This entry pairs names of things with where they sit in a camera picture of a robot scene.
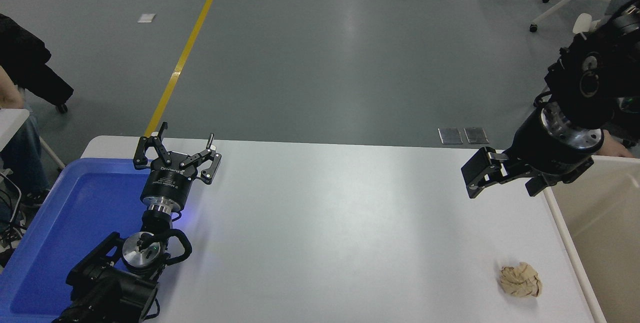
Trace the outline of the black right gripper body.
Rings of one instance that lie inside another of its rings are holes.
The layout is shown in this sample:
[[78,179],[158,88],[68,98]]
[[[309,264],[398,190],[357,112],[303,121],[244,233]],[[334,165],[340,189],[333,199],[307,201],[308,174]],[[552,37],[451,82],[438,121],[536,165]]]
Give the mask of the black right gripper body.
[[507,150],[510,177],[532,177],[541,187],[576,181],[594,165],[595,130],[571,123],[564,115],[548,118],[533,112],[517,129]]

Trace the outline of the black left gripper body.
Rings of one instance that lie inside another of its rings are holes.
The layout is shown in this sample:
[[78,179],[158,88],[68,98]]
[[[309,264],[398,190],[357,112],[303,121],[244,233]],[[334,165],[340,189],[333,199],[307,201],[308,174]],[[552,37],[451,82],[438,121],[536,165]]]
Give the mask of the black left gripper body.
[[162,157],[153,159],[150,164],[150,174],[144,184],[140,200],[146,206],[159,202],[169,202],[173,210],[185,209],[186,202],[197,175],[194,166],[181,168],[180,163],[188,158],[187,154],[170,152],[171,163],[166,166]]

